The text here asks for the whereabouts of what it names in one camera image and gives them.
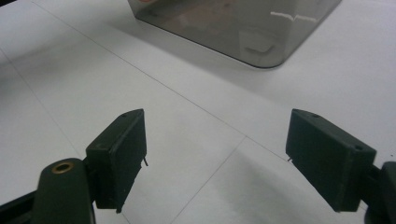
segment transparent plastic box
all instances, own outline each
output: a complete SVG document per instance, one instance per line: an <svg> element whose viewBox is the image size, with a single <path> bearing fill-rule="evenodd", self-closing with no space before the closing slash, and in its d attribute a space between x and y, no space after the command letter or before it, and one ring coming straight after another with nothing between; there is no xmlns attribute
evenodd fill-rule
<svg viewBox="0 0 396 224"><path fill-rule="evenodd" d="M341 0L128 0L135 17L260 68L278 66Z"/></svg>

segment tile grout line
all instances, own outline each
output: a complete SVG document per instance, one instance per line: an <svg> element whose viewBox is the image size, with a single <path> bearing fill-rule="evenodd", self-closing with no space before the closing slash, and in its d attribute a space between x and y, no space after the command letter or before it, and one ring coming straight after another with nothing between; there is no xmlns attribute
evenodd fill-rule
<svg viewBox="0 0 396 224"><path fill-rule="evenodd" d="M126 220L126 222L128 222L128 224L132 224L129 220L128 220L128 218L126 218L126 216L121 212L121 214L122 214L122 216L124 217L124 219Z"/></svg>
<svg viewBox="0 0 396 224"><path fill-rule="evenodd" d="M278 158L280 158L282 161L285 161L285 162L289 163L288 160L285 160L285 159L282 158L281 156L277 155L275 152L271 151L271 150L268 149L267 147L265 147L265 146L263 146L262 144L258 143L256 140L252 139L251 137L247 136L247 138L248 138L250 141L252 141L252 142L256 143L257 145L259 145L260 147L263 147L265 150L271 152L272 154L274 154L275 156L277 156Z"/></svg>
<svg viewBox="0 0 396 224"><path fill-rule="evenodd" d="M119 56L118 54L116 54L115 52L111 51L110 49L106 48L105 46L99 44L98 42L96 42L95 40L91 39L89 36L83 34L80 30L78 30L77 28L73 27L72 25L68 24L67 22L63 21L61 18L57 17L56 15L54 15L53 13L51 13L50 11L46 10L45 8L43 8L42 6L40 6L39 4L32 2L33 4L35 4L36 6L40 7L42 10L46 11L47 13L49 13L51 16L53 16L55 19L61 21L62 23L64 23L65 25L67 25L68 27L72 28L73 30L75 30L76 32L78 32L79 34L83 35L84 37L86 37L87 39L91 40L93 43L95 43L98 47L106 50L107 52L111 53L112 55L116 56L117 58L121 59L122 61L124 61L125 63L128 63L129 65L131 65L133 68L137 69L139 72L143 73L144 75L146 75L147 77L151 78L152 80L156 81L157 83L161 84L162 86L164 86L166 89L172 91L173 93L175 93L176 95L180 96L181 98L185 99L186 101L188 101L189 103L197 106L198 108L204 110L206 113L208 113L210 116L214 117L215 119L221 121L222 123L226 124L227 126L229 126L230 128L234 129L235 131L237 131L238 133L242 134L245 136L244 133L240 132L239 130L237 130L234 126L232 126L231 124L229 124L228 122L220 119L219 117L217 117L216 115L210 113L209 111L207 111L206 109L202 108L201 106L199 106L198 104L196 104L195 102L193 102L192 100L190 100L189 98L187 98L186 96L182 95L181 93L173 90L172 88L170 88L169 86L165 85L164 83L162 83L159 79L149 75L148 73L146 73L145 71L143 71L142 69L136 67L135 65L133 65L132 63L126 61L125 59L121 58L121 56Z"/></svg>
<svg viewBox="0 0 396 224"><path fill-rule="evenodd" d="M58 122L56 122L55 118L51 115L51 113L48 111L48 109L44 106L43 102L38 98L38 96L35 94L33 91L32 87L29 85L29 83L26 81L26 79L23 77L23 75L18 71L17 67L15 64L8 58L8 56L4 53L3 49L0 48L0 51L4 54L8 62L11 64L11 66L14 68L15 72L18 74L18 76L22 79L24 84L29 88L29 90L32 92L33 96L37 99L37 101L40 103L40 105L44 108L44 111L49 115L50 119L52 122L55 123L56 127L58 127L59 131L61 131L61 134L66 138L66 141L70 144L70 146L74 149L74 151L77 153L80 159L82 159L81 155L79 154L78 150L76 150L76 147L72 144L70 139L67 137L67 135L64 133L64 130L61 128Z"/></svg>
<svg viewBox="0 0 396 224"><path fill-rule="evenodd" d="M212 177L218 172L218 170L223 166L223 164L230 159L230 157L235 153L235 151L242 145L243 142L245 142L245 140L248 139L247 136L244 136L241 140L241 142L239 142L239 144L233 149L233 151L230 153L230 155L227 156L227 158L221 163L221 165L215 170L215 172L213 172L213 174L206 180L206 182L195 192L195 194L189 199L189 201L183 206L183 208L180 210L180 212L177 213L177 215L175 216L175 218L170 222L170 224L173 224L176 219L180 216L180 214L187 208L187 206L189 206L189 204L192 202L192 200L198 195L199 192L201 192L201 190L204 188L204 186L206 186L206 184L212 179Z"/></svg>

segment screw hole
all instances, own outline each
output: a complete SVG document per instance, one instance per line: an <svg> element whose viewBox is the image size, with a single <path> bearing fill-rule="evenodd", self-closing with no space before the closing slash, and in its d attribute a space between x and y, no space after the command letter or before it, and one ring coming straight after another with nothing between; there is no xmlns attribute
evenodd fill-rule
<svg viewBox="0 0 396 224"><path fill-rule="evenodd" d="M65 162L55 165L52 168L52 172L56 175L60 175L60 174L66 173L69 170L73 169L73 166L74 166L73 162L65 161Z"/></svg>

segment white tabletop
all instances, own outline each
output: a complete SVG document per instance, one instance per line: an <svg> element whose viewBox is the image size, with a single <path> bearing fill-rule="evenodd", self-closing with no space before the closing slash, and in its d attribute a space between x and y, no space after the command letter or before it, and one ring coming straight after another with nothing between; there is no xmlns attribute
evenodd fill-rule
<svg viewBox="0 0 396 224"><path fill-rule="evenodd" d="M98 223L362 223L336 214L285 153L308 110L395 161L396 2L344 0L281 66L260 70L136 21L126 0L0 7L0 203L146 112L148 163Z"/></svg>

